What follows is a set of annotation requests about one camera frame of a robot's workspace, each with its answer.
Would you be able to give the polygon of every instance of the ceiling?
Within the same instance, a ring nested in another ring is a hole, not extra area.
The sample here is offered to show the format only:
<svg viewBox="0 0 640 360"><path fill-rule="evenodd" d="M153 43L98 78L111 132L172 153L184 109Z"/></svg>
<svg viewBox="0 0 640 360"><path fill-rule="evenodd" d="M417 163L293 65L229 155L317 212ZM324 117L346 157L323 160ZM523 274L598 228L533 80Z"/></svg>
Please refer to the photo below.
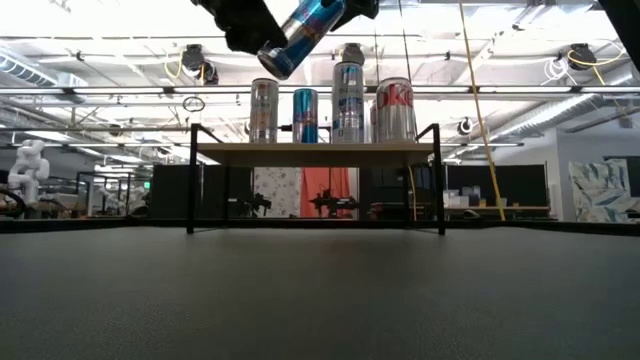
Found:
<svg viewBox="0 0 640 360"><path fill-rule="evenodd" d="M545 66L566 54L572 43L587 43L598 59L620 55L622 44L597 2L589 0L558 1L561 6L527 7L527 1L468 1L465 7L471 56L476 80L482 85L565 85L569 77L551 81ZM282 22L297 6L297 0L267 0L269 9ZM392 76L410 77L414 85L470 84L465 42L457 2L403 1L381 3L375 20L356 18L338 31L327 35L313 53L282 84L330 85L333 67L346 43L359 43L366 57L365 83L375 85ZM20 0L2 4L0 47L24 56L27 61L50 74L72 73L89 86L169 86L198 85L185 74L172 78L165 71L176 72L182 49L187 44L202 44L207 58L220 76L221 85L249 85L252 80L270 77L254 56L227 49L224 34L213 18L188 0ZM513 25L519 24L515 31ZM78 61L80 52L84 61ZM601 66L603 73L629 62L626 53L611 64ZM592 71L568 74L577 83L595 79ZM26 86L2 74L4 86ZM121 123L125 126L177 126L189 117L213 128L225 141L247 141L244 124L249 116L245 95L216 94L205 97L207 107L190 114L179 105L183 98L158 99L129 96L128 100L157 103L154 106L105 107L95 113L93 105L76 105L76 116L88 114L86 126ZM14 98L25 104L33 98ZM42 111L69 119L71 107L56 99L39 99L55 106ZM108 100L90 96L86 103ZM537 104L527 99L483 100L481 110L487 122L504 123ZM442 136L453 141L455 124L469 117L477 118L472 100L416 100L418 127L433 122L444 125ZM280 125L291 122L291 95L280 99ZM320 100L320 122L328 125L330 99ZM188 142L180 133L164 134L176 142ZM288 141L290 134L279 138Z"/></svg>

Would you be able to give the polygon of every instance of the black table surface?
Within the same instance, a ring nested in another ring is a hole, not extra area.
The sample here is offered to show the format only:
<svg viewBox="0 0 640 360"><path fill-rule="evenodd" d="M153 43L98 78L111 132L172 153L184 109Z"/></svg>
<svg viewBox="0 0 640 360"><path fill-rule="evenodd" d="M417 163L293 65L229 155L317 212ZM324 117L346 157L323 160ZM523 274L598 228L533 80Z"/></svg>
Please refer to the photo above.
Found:
<svg viewBox="0 0 640 360"><path fill-rule="evenodd" d="M638 359L640 239L0 235L2 359Z"/></svg>

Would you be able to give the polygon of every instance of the white wall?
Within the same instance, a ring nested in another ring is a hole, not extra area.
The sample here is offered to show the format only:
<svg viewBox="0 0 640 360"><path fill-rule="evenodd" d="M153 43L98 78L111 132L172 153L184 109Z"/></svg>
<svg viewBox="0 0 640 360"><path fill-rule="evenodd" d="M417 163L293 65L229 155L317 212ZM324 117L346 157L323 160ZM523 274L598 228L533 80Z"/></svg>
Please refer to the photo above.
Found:
<svg viewBox="0 0 640 360"><path fill-rule="evenodd" d="M524 147L496 150L493 162L496 165L546 165L551 216L564 220L556 129L545 131L539 138L524 139L523 142Z"/></svg>

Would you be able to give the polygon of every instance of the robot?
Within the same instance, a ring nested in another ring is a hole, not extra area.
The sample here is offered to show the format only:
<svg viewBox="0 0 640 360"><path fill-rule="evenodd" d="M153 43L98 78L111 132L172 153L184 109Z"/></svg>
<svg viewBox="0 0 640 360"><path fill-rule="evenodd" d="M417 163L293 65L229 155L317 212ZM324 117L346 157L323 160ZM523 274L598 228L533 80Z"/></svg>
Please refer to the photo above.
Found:
<svg viewBox="0 0 640 360"><path fill-rule="evenodd" d="M322 0L323 6L335 0ZM233 51L256 55L269 42L274 47L287 45L287 37L276 22L263 0L191 0L202 6L215 18L216 25L225 32L227 46ZM375 18L378 15L378 0L346 0L346 10L331 28L339 29L359 15Z"/></svg>
<svg viewBox="0 0 640 360"><path fill-rule="evenodd" d="M38 201L38 187L41 180L49 178L49 161L42 158L44 142L25 140L18 148L17 160L9 171L9 190L20 194L26 204Z"/></svg>

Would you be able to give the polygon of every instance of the shelf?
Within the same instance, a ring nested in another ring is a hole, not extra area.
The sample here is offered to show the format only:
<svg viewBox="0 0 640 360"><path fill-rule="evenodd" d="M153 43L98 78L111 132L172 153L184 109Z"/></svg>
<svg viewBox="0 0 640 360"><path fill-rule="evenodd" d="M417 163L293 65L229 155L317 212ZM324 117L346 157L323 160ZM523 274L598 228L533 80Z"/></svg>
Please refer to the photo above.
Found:
<svg viewBox="0 0 640 360"><path fill-rule="evenodd" d="M425 161L431 144L198 144L232 167L405 167Z"/></svg>

